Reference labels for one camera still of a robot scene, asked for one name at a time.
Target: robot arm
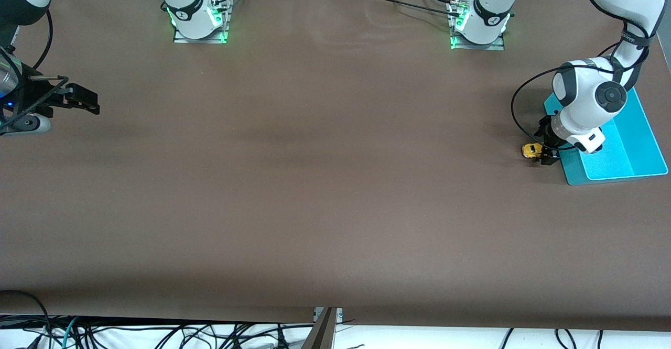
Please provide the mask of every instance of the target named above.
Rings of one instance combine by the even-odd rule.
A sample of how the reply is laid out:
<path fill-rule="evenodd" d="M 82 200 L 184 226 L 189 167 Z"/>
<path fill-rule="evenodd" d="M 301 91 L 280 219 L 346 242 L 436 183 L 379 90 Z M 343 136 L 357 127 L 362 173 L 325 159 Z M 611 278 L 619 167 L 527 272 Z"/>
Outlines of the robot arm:
<path fill-rule="evenodd" d="M 627 103 L 627 91 L 638 78 L 666 0 L 595 1 L 606 12 L 629 22 L 625 22 L 621 41 L 611 55 L 564 64 L 589 65 L 610 72 L 578 67 L 555 74 L 552 89 L 564 108 L 549 120 L 541 120 L 539 130 L 546 146 L 552 148 L 568 142 L 588 154 L 601 150 L 605 137 L 599 127 Z"/>
<path fill-rule="evenodd" d="M 0 0 L 0 29 L 34 24 L 47 13 L 50 3 L 51 0 Z M 0 43 L 0 136 L 47 132 L 51 128 L 52 107 L 100 112 L 97 94 L 74 83 L 66 84 L 67 77 L 42 75 L 36 70 L 37 65 L 24 64 L 13 51 L 10 41 Z M 59 82 L 53 86 L 50 81 Z M 5 111 L 12 115 L 5 116 Z"/>
<path fill-rule="evenodd" d="M 505 30 L 515 0 L 467 0 L 467 14 L 455 26 L 472 43 L 492 43 Z"/>
<path fill-rule="evenodd" d="M 165 0 L 172 24 L 186 38 L 201 39 L 223 25 L 223 0 Z"/>

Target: yellow object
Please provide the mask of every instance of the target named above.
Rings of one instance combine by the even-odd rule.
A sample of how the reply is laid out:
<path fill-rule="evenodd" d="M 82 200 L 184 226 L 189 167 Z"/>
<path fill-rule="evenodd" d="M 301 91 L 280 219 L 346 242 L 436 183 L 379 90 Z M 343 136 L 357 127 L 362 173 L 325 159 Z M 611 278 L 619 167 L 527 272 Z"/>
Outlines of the yellow object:
<path fill-rule="evenodd" d="M 537 159 L 543 154 L 541 144 L 525 144 L 522 146 L 522 155 L 527 159 Z"/>

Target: white floor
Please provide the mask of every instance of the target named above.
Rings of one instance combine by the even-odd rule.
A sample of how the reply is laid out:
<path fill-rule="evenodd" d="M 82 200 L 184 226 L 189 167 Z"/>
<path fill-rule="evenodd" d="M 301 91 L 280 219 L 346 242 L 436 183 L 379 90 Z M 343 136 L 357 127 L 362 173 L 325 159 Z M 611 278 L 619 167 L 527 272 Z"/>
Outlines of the white floor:
<path fill-rule="evenodd" d="M 273 329 L 276 325 L 259 324 L 253 330 L 245 332 L 252 334 L 263 330 Z M 231 332 L 231 325 L 215 326 L 216 334 L 226 335 Z M 151 349 L 168 333 L 168 331 L 128 332 L 106 330 L 96 334 L 96 338 L 109 349 Z M 287 342 L 304 340 L 309 328 L 285 329 Z M 379 325 L 340 325 L 335 335 L 333 349 L 351 349 L 360 345 L 362 349 L 395 349 L 395 348 L 422 348 L 422 349 L 500 349 L 504 328 L 427 328 L 427 327 L 391 327 Z M 576 340 L 577 349 L 595 349 L 597 347 L 597 331 L 571 330 Z M 0 349 L 17 349 L 28 346 L 37 334 L 22 330 L 0 330 Z M 202 339 L 209 340 L 214 347 L 214 339 L 201 335 Z M 562 339 L 570 348 L 568 337 L 562 334 Z M 174 335 L 165 349 L 177 349 L 182 341 L 182 334 Z M 244 349 L 269 347 L 276 344 L 270 337 L 250 340 L 243 345 Z M 48 347 L 48 340 L 40 342 L 40 349 Z M 606 331 L 603 336 L 602 349 L 669 349 L 671 348 L 671 332 L 616 332 Z M 187 349 L 209 349 L 208 344 L 200 340 L 191 340 Z M 517 328 L 506 345 L 506 349 L 523 348 L 556 348 L 561 349 L 554 337 L 554 330 L 536 330 Z"/>

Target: table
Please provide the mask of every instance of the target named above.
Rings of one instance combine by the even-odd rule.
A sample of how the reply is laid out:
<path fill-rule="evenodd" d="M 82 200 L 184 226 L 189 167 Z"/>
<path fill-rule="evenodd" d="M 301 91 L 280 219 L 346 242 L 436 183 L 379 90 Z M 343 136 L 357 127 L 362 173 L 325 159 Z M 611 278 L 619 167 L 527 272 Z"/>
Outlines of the table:
<path fill-rule="evenodd" d="M 225 46 L 173 44 L 159 4 L 52 0 L 41 71 L 101 115 L 2 139 L 3 288 L 63 315 L 671 327 L 669 178 L 570 187 L 510 118 L 618 40 L 587 0 L 518 0 L 503 52 L 381 0 L 241 0 Z M 667 156 L 669 89 L 656 41 L 637 91 Z M 520 95 L 530 129 L 549 93 Z"/>

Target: teal tray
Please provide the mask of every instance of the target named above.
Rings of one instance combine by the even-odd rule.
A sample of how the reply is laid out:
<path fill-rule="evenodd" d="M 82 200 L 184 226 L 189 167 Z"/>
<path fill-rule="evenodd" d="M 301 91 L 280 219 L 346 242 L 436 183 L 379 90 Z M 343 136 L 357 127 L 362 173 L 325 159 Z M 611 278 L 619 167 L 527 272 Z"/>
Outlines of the teal tray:
<path fill-rule="evenodd" d="M 561 111 L 554 94 L 545 102 L 547 114 Z M 666 175 L 669 172 L 635 89 L 619 115 L 601 126 L 606 136 L 596 154 L 560 151 L 561 165 L 570 185 L 599 184 Z"/>

